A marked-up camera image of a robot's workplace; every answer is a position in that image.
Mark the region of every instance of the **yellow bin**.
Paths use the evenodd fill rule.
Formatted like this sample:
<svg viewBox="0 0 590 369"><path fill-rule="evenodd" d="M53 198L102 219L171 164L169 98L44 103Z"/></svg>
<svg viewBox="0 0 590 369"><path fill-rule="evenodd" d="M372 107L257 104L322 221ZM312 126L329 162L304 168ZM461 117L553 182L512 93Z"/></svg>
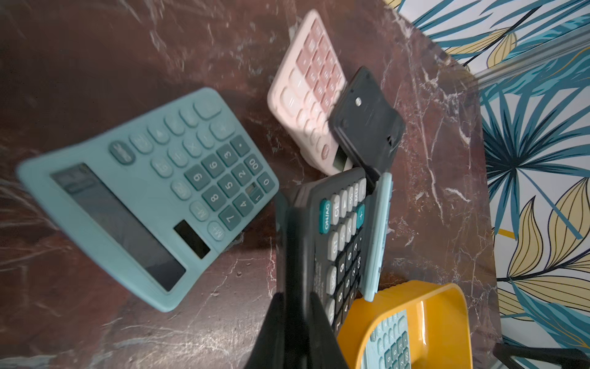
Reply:
<svg viewBox="0 0 590 369"><path fill-rule="evenodd" d="M473 369L467 304L454 283L412 280L379 291L373 302L357 299L342 325L338 344L348 366L360 369L371 332L385 318L406 310L412 369Z"/></svg>

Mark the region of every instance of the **brown marble countertop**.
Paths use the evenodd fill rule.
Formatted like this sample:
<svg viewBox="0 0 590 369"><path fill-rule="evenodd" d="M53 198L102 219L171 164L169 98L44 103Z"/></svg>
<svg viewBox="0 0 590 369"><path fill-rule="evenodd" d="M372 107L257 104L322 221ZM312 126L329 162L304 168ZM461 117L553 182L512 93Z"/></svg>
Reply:
<svg viewBox="0 0 590 369"><path fill-rule="evenodd" d="M487 366L500 320L477 86L381 0L15 0L0 5L0 367L244 365L276 289L272 205L163 314L69 241L15 168L211 86L281 188L320 178L266 105L313 6L346 77L368 66L407 124L381 287L457 283Z"/></svg>

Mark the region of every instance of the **blue leaf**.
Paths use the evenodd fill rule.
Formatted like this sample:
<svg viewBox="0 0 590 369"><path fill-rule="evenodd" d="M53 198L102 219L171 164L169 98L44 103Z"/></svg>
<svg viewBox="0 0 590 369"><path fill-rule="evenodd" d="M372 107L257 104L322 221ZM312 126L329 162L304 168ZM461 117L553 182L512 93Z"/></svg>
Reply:
<svg viewBox="0 0 590 369"><path fill-rule="evenodd" d="M514 293L525 312L561 347L577 348L590 355L590 316L528 296L512 283Z"/></svg>

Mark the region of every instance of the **teal calculator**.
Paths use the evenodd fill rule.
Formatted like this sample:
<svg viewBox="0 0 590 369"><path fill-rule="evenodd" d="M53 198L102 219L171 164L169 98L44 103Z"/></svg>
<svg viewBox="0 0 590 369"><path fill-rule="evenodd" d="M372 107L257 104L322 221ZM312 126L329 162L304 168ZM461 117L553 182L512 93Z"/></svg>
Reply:
<svg viewBox="0 0 590 369"><path fill-rule="evenodd" d="M29 159L18 176L90 258L164 312L278 191L248 133L209 88Z"/></svg>

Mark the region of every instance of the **gray button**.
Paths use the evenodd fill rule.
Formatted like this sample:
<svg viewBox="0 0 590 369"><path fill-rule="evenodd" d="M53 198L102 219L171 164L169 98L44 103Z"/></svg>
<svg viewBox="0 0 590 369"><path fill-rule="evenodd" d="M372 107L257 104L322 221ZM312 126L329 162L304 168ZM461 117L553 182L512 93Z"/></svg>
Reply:
<svg viewBox="0 0 590 369"><path fill-rule="evenodd" d="M185 177L192 184L195 190L200 191L211 182L209 175L205 172L201 164L196 164L185 172Z"/></svg>
<svg viewBox="0 0 590 369"><path fill-rule="evenodd" d="M209 127L215 138L219 141L223 141L227 137L230 137L235 132L234 122L231 120L217 119L211 122Z"/></svg>
<svg viewBox="0 0 590 369"><path fill-rule="evenodd" d="M227 143L217 149L217 155L223 160L225 166L232 166L238 161L238 155L235 154L234 149L232 149Z"/></svg>
<svg viewBox="0 0 590 369"><path fill-rule="evenodd" d="M239 163L238 165L236 165L234 167L234 169L231 170L231 173L234 175L235 179L237 179L238 182L242 186L247 185L250 182L250 180L252 179L252 175L250 174L250 172L246 169L246 167L242 163Z"/></svg>
<svg viewBox="0 0 590 369"><path fill-rule="evenodd" d="M199 128L196 129L196 137L208 149L211 149L215 145L215 139L205 124L199 125Z"/></svg>
<svg viewBox="0 0 590 369"><path fill-rule="evenodd" d="M266 193L269 193L274 188L274 181L266 172L262 173L260 177L258 177L258 183L260 183L260 186Z"/></svg>
<svg viewBox="0 0 590 369"><path fill-rule="evenodd" d="M222 174L225 171L225 167L216 154L209 155L201 161L201 164L207 169L213 178L218 177L219 174Z"/></svg>
<svg viewBox="0 0 590 369"><path fill-rule="evenodd" d="M219 214L219 219L225 224L230 231L234 230L242 220L233 206L228 206Z"/></svg>
<svg viewBox="0 0 590 369"><path fill-rule="evenodd" d="M161 124L152 123L147 127L147 131L152 135L153 139L161 145L170 141L170 136L168 136L168 133L164 130L164 127L162 127Z"/></svg>
<svg viewBox="0 0 590 369"><path fill-rule="evenodd" d="M199 119L197 118L192 106L181 108L180 114L182 120L184 120L187 126L194 128L199 124Z"/></svg>
<svg viewBox="0 0 590 369"><path fill-rule="evenodd" d="M207 211L207 208L200 201L193 201L189 209L192 215L199 221L205 221L209 217L209 211Z"/></svg>
<svg viewBox="0 0 590 369"><path fill-rule="evenodd" d="M223 240L223 237L225 236L225 231L223 230L223 228L221 228L221 225L216 221L212 221L211 223L209 223L209 225L207 226L207 232L209 232L209 234L218 241Z"/></svg>
<svg viewBox="0 0 590 369"><path fill-rule="evenodd" d="M176 136L181 136L184 133L184 124L181 122L181 117L178 114L168 114L164 117L166 127Z"/></svg>
<svg viewBox="0 0 590 369"><path fill-rule="evenodd" d="M238 182L229 173L221 177L217 184L228 198L232 198L240 190Z"/></svg>
<svg viewBox="0 0 590 369"><path fill-rule="evenodd" d="M203 192L202 196L213 211L218 211L225 204L225 195L222 194L219 187L215 185Z"/></svg>
<svg viewBox="0 0 590 369"><path fill-rule="evenodd" d="M205 120L213 118L221 111L218 99L199 99L195 101L194 106L196 112Z"/></svg>
<svg viewBox="0 0 590 369"><path fill-rule="evenodd" d="M178 179L172 181L172 183L170 184L170 188L181 200L188 200L191 197L191 189L188 188L188 186L185 185L184 182L181 182Z"/></svg>
<svg viewBox="0 0 590 369"><path fill-rule="evenodd" d="M168 157L180 168L188 164L188 158L185 153L178 148L169 148Z"/></svg>
<svg viewBox="0 0 590 369"><path fill-rule="evenodd" d="M142 154L149 154L153 150L152 143L149 142L149 139L143 133L132 133L129 135L129 141Z"/></svg>
<svg viewBox="0 0 590 369"><path fill-rule="evenodd" d="M168 164L168 162L164 158L153 158L152 168L162 178L168 178L172 175L172 165Z"/></svg>
<svg viewBox="0 0 590 369"><path fill-rule="evenodd" d="M250 151L250 146L246 143L242 136L236 136L231 139L231 145L238 152L240 157L246 155Z"/></svg>
<svg viewBox="0 0 590 369"><path fill-rule="evenodd" d="M182 146L184 146L185 150L188 152L188 155L192 156L193 158L198 158L201 156L201 145L194 138L185 138L182 140Z"/></svg>
<svg viewBox="0 0 590 369"><path fill-rule="evenodd" d="M113 154L115 159L123 165L130 165L135 161L135 154L123 141L111 142L109 145L109 151Z"/></svg>
<svg viewBox="0 0 590 369"><path fill-rule="evenodd" d="M250 201L250 199L244 194L240 194L236 197L233 204L243 217L247 216L254 208L252 201Z"/></svg>

